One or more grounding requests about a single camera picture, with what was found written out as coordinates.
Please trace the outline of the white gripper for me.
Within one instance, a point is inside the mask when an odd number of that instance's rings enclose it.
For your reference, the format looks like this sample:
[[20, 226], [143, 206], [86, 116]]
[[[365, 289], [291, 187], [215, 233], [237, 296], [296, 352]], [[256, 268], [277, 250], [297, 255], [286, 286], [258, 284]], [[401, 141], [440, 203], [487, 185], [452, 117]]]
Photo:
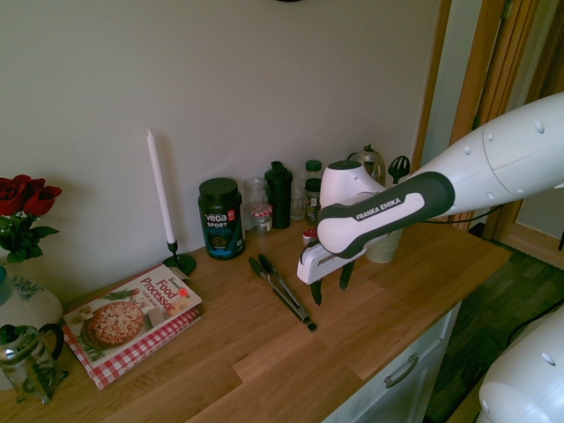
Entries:
[[345, 291], [353, 274], [354, 261], [335, 256], [327, 251], [319, 241], [310, 242], [301, 253], [297, 267], [297, 277], [309, 286], [312, 298], [320, 306], [323, 300], [322, 280], [337, 269], [341, 269], [339, 288]]

